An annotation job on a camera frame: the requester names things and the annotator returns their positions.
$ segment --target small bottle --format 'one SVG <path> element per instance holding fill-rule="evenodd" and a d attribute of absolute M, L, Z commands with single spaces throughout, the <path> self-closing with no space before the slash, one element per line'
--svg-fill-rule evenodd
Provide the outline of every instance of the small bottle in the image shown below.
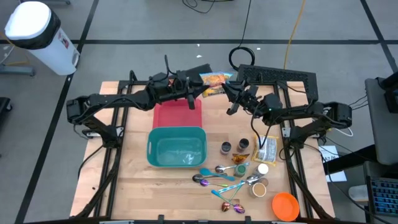
<path fill-rule="evenodd" d="M 257 166 L 256 170 L 253 172 L 253 175 L 258 177 L 262 177 L 268 173 L 268 166 L 267 164 L 260 164 Z"/>
<path fill-rule="evenodd" d="M 234 176 L 235 177 L 243 177 L 245 173 L 246 173 L 246 166 L 245 165 L 241 164 L 241 165 L 237 165 L 235 167 L 235 170 L 234 170 Z"/>
<path fill-rule="evenodd" d="M 222 145 L 221 145 L 221 154 L 222 155 L 224 155 L 224 156 L 226 156 L 226 155 L 228 155 L 228 153 L 230 152 L 230 150 L 231 150 L 231 143 L 229 143 L 229 142 L 224 142 Z"/>
<path fill-rule="evenodd" d="M 239 141 L 237 150 L 238 152 L 242 153 L 246 148 L 248 148 L 248 146 L 249 146 L 249 140 L 241 139 Z"/>

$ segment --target wooden table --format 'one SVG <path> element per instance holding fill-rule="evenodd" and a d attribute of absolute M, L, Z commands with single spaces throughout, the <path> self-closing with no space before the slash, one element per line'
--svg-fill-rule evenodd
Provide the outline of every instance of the wooden table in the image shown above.
<path fill-rule="evenodd" d="M 289 85 L 296 90 L 304 91 L 302 82 L 290 82 Z M 115 94 L 117 82 L 103 82 L 101 94 Z M 133 86 L 133 91 L 141 90 L 143 86 Z M 271 86 L 260 86 L 257 96 L 264 96 L 273 92 Z M 304 105 L 307 97 L 289 89 L 292 106 Z M 246 152 L 252 154 L 254 133 L 250 127 L 251 116 L 243 110 L 228 116 L 227 108 L 231 106 L 226 95 L 216 95 L 202 100 L 203 129 L 207 135 L 208 157 L 202 167 L 214 169 L 218 164 L 233 165 L 231 156 L 236 152 L 236 146 L 241 138 L 250 140 L 250 147 Z M 101 110 L 96 117 L 105 124 L 111 123 L 113 109 Z M 249 195 L 249 186 L 244 185 L 236 194 L 235 202 L 239 202 L 246 209 L 244 215 L 233 210 L 222 212 L 222 200 L 213 194 L 211 189 L 217 186 L 202 187 L 192 181 L 192 176 L 197 174 L 199 168 L 191 169 L 164 169 L 151 166 L 146 159 L 146 145 L 149 132 L 152 130 L 152 111 L 140 111 L 130 108 L 123 144 L 123 152 L 118 174 L 117 189 L 115 192 L 112 219 L 156 220 L 158 215 L 165 215 L 166 220 L 244 220 L 245 215 L 250 215 L 252 220 L 277 220 L 271 209 L 273 197 L 279 192 L 289 192 L 289 180 L 285 162 L 277 157 L 277 165 L 269 166 L 266 178 L 269 180 L 267 194 L 263 198 L 252 198 Z M 303 126 L 311 122 L 310 119 L 296 120 L 296 125 Z M 260 119 L 254 121 L 254 126 L 260 134 L 265 134 L 267 126 Z M 282 148 L 281 133 L 278 125 L 271 127 L 270 136 L 279 137 L 278 148 Z M 233 150 L 227 157 L 220 154 L 221 143 L 229 141 Z M 318 147 L 314 139 L 308 139 L 307 144 Z M 90 155 L 102 144 L 100 138 L 88 141 L 85 157 Z M 102 150 L 89 160 L 81 171 L 71 215 L 76 215 L 87 204 L 98 188 L 101 169 L 104 161 Z M 319 204 L 334 216 L 330 194 L 323 171 L 321 157 L 318 151 L 311 147 L 301 150 L 303 166 L 307 178 L 307 185 Z M 246 177 L 258 165 L 251 162 Z M 211 179 L 214 183 L 233 184 L 222 179 Z M 305 217 L 305 207 L 300 189 L 297 187 L 301 214 Z M 233 190 L 224 193 L 229 198 Z M 105 214 L 108 191 L 104 194 L 104 205 L 101 214 Z"/>

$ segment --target gray floor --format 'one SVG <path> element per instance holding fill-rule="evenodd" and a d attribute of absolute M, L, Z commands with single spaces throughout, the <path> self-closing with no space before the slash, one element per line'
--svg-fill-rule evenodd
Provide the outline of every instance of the gray floor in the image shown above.
<path fill-rule="evenodd" d="M 78 40 L 93 0 L 72 1 L 71 6 L 49 3 L 62 20 L 69 38 Z M 398 39 L 395 0 L 367 0 L 385 39 Z M 198 2 L 204 10 L 208 2 Z M 17 1 L 0 2 L 0 26 L 17 6 Z M 99 0 L 87 39 L 240 39 L 248 1 L 216 3 L 205 15 L 186 8 L 180 0 Z M 246 39 L 288 39 L 300 9 L 300 1 L 253 0 Z M 377 40 L 359 0 L 307 0 L 295 39 Z M 0 46 L 1 55 L 5 50 Z M 97 93 L 101 82 L 127 79 L 133 69 L 140 80 L 165 70 L 164 54 L 172 70 L 209 63 L 214 71 L 233 72 L 228 63 L 231 44 L 147 44 L 84 45 L 81 61 L 67 99 Z M 251 44 L 256 65 L 282 68 L 286 45 Z M 398 57 L 398 45 L 389 45 Z M 9 62 L 23 60 L 14 51 Z M 0 76 L 0 96 L 10 97 L 14 110 L 0 132 L 0 223 L 15 220 L 44 137 L 58 102 L 65 77 L 60 77 L 29 55 L 37 75 L 34 78 Z M 236 63 L 249 63 L 237 52 Z M 386 77 L 392 70 L 380 45 L 293 45 L 288 69 L 315 72 L 320 101 L 351 103 L 364 96 L 366 78 Z M 367 108 L 353 115 L 354 137 L 335 131 L 328 136 L 352 149 L 373 143 Z M 55 130 L 50 150 L 25 222 L 67 218 L 77 182 L 77 170 L 86 142 L 67 123 L 65 108 Z M 346 171 L 345 190 L 363 184 L 361 167 Z M 336 216 L 342 220 L 364 221 L 364 213 L 330 185 Z"/>

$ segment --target yellow snack bag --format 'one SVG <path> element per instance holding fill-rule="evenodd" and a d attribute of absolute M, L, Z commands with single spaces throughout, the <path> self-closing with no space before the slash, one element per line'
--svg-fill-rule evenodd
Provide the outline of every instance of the yellow snack bag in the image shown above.
<path fill-rule="evenodd" d="M 218 94 L 225 94 L 222 83 L 225 83 L 233 74 L 225 72 L 211 72 L 200 74 L 204 85 L 210 87 L 202 93 L 203 97 L 213 96 Z"/>
<path fill-rule="evenodd" d="M 264 141 L 264 138 L 265 136 L 260 135 L 261 142 Z M 278 151 L 277 139 L 278 137 L 268 136 L 263 147 L 260 149 L 259 140 L 257 136 L 254 135 L 254 142 L 256 145 L 254 146 L 254 152 L 251 160 L 276 166 L 276 154 Z"/>

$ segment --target white container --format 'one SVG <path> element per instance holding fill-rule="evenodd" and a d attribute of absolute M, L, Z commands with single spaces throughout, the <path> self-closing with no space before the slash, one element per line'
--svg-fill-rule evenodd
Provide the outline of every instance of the white container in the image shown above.
<path fill-rule="evenodd" d="M 79 52 L 60 27 L 58 16 L 44 3 L 18 5 L 5 28 L 15 46 L 27 49 L 58 75 L 76 71 Z"/>

